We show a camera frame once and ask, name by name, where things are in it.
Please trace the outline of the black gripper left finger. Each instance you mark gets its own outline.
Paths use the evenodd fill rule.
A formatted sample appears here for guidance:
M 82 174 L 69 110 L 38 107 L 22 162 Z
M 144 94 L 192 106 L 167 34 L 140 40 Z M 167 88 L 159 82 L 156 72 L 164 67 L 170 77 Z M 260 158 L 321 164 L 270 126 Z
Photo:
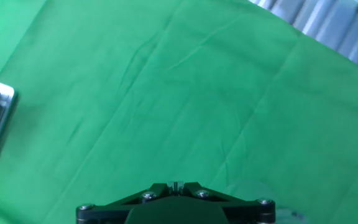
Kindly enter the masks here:
M 173 196 L 175 183 L 152 184 L 149 189 L 107 205 L 85 203 L 76 208 L 76 224 L 125 223 L 129 212 L 139 205 Z

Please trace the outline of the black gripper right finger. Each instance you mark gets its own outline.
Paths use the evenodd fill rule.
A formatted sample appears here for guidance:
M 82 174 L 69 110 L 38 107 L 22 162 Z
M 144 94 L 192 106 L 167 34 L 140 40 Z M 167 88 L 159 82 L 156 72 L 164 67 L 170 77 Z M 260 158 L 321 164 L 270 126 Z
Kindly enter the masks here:
M 229 221 L 275 223 L 275 202 L 269 198 L 243 200 L 202 187 L 198 182 L 184 183 L 178 188 L 178 194 L 217 205 Z

